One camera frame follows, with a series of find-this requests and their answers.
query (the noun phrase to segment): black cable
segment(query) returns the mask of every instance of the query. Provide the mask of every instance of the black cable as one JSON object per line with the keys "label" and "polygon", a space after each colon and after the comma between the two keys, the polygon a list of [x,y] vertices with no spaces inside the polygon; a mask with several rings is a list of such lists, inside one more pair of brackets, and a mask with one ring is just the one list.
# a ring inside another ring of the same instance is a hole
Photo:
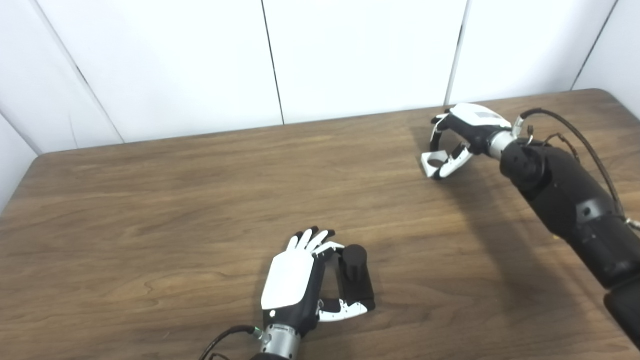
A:
{"label": "black cable", "polygon": [[543,143],[542,146],[546,146],[546,144],[549,143],[549,141],[551,141],[551,139],[553,138],[558,138],[560,139],[560,141],[562,141],[563,143],[565,143],[567,146],[569,146],[569,149],[571,149],[571,152],[573,154],[573,158],[575,159],[575,161],[578,161],[578,164],[580,164],[580,155],[578,154],[578,150],[575,149],[575,147],[573,147],[573,144],[571,144],[569,142],[569,140],[567,140],[567,138],[565,138],[561,133],[556,133],[553,135],[550,135]]}
{"label": "black cable", "polygon": [[227,336],[231,335],[231,334],[235,334],[238,332],[246,332],[249,335],[252,335],[253,332],[255,332],[256,327],[255,326],[247,326],[247,325],[238,325],[238,326],[234,326],[232,328],[230,328],[229,330],[223,332],[222,334],[218,335],[217,338],[213,339],[213,341],[209,344],[209,346],[204,350],[204,352],[202,353],[202,355],[200,356],[200,358],[198,360],[207,360],[207,356],[209,355],[209,353],[211,352],[211,350],[213,350],[213,348],[224,338],[226,338]]}
{"label": "black cable", "polygon": [[209,360],[213,360],[213,358],[216,357],[216,356],[222,357],[223,360],[231,360],[228,357],[224,356],[223,354],[219,354],[217,352],[212,352],[211,356],[209,356]]}
{"label": "black cable", "polygon": [[604,177],[604,181],[607,183],[607,187],[609,187],[609,192],[611,193],[611,197],[613,198],[613,201],[616,204],[618,212],[620,213],[621,216],[625,217],[625,210],[624,210],[624,208],[622,206],[622,202],[620,202],[620,197],[618,196],[618,191],[616,190],[616,187],[613,185],[613,180],[611,180],[611,176],[609,176],[609,173],[608,173],[607,169],[602,164],[602,160],[600,160],[600,158],[598,157],[598,154],[593,149],[593,147],[591,146],[589,141],[582,135],[582,133],[575,126],[573,126],[570,122],[568,122],[565,118],[563,118],[562,116],[554,113],[553,111],[549,111],[549,110],[545,110],[545,109],[541,109],[541,108],[531,109],[531,110],[527,110],[527,111],[523,112],[522,114],[520,114],[520,117],[523,120],[525,120],[527,117],[530,117],[531,115],[534,115],[534,114],[545,114],[545,115],[548,115],[548,116],[560,121],[564,126],[567,127],[567,129],[569,129],[584,144],[584,146],[587,148],[587,151],[589,151],[589,154],[593,158],[593,161],[596,163],[596,166],[598,167],[598,170],[602,174],[602,177]]}

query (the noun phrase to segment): white wall panel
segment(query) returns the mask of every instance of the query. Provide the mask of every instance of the white wall panel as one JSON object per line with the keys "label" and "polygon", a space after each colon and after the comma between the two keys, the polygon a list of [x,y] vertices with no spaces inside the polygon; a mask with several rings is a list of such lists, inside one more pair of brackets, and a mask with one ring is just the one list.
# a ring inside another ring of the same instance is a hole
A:
{"label": "white wall panel", "polygon": [[0,111],[42,152],[120,143],[28,0],[0,1]]}
{"label": "white wall panel", "polygon": [[640,118],[640,1],[620,0],[598,39],[576,90],[601,88]]}
{"label": "white wall panel", "polygon": [[40,0],[126,142],[282,124],[259,0]]}
{"label": "white wall panel", "polygon": [[264,0],[285,123],[442,105],[465,0]]}
{"label": "white wall panel", "polygon": [[615,0],[473,0],[450,103],[570,90]]}
{"label": "white wall panel", "polygon": [[0,115],[0,213],[35,158],[36,153]]}

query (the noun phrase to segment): black cylindrical object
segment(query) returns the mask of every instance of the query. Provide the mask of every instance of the black cylindrical object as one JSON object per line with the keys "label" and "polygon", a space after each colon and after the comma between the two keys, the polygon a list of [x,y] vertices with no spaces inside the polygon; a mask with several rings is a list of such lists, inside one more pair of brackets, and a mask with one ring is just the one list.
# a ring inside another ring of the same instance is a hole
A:
{"label": "black cylindrical object", "polygon": [[349,245],[342,252],[342,260],[347,279],[361,281],[367,270],[367,251],[360,245]]}

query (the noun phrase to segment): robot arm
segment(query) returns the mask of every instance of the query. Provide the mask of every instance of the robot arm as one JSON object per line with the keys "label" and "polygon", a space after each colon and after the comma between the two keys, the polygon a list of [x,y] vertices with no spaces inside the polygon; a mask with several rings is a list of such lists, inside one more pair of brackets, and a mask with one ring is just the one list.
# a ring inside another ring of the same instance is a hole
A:
{"label": "robot arm", "polygon": [[[460,104],[436,117],[432,152],[422,155],[427,175],[436,180],[460,168],[471,154],[500,161],[509,178],[547,229],[567,241],[610,293],[605,306],[640,348],[640,239],[629,228],[612,197],[567,152],[547,143],[519,138],[516,126],[482,106]],[[465,141],[451,154],[438,151],[445,129]],[[443,161],[440,168],[429,164]]]}

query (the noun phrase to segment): wooden table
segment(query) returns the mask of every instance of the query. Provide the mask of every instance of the wooden table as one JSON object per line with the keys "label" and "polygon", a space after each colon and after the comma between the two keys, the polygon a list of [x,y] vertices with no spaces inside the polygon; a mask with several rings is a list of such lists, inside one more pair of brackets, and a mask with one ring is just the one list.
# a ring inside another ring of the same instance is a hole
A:
{"label": "wooden table", "polygon": [[[483,104],[510,121],[540,106],[564,115],[640,217],[640,124],[609,94]],[[311,225],[368,250],[378,308],[320,324],[302,360],[640,357],[496,161],[426,179],[419,155],[442,112],[39,157],[0,218],[0,359],[196,359],[229,326],[262,325],[271,259]],[[534,119],[538,138],[569,133]],[[235,335],[217,349],[242,360],[257,347]]]}

